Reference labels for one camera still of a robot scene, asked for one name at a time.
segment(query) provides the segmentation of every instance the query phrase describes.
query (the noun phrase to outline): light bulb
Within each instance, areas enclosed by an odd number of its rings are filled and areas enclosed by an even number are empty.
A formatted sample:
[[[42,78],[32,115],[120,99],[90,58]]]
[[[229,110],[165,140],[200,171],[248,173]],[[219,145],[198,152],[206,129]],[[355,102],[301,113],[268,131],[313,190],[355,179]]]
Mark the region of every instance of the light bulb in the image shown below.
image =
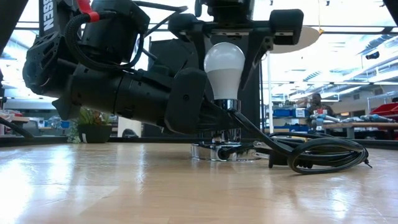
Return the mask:
[[[231,43],[218,43],[207,52],[204,66],[214,99],[237,100],[244,66],[242,50]]]

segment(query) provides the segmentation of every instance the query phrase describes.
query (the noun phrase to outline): red clip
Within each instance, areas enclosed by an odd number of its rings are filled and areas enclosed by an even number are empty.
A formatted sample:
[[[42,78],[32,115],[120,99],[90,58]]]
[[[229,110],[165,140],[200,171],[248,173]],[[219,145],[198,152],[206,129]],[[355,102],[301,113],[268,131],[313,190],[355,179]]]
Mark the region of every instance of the red clip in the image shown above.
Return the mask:
[[[82,13],[90,16],[90,22],[97,22],[100,20],[100,15],[91,9],[90,0],[77,0],[79,9]]]

